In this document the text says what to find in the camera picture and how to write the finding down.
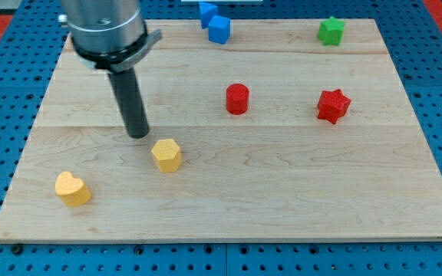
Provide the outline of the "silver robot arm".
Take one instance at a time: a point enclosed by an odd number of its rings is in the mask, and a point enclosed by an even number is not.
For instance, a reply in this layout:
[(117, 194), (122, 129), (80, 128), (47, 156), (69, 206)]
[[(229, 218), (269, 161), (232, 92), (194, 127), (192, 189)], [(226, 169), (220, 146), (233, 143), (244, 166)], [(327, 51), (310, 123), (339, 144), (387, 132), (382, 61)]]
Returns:
[(127, 71), (162, 38), (148, 31), (139, 0), (61, 0), (61, 7), (74, 49), (97, 70)]

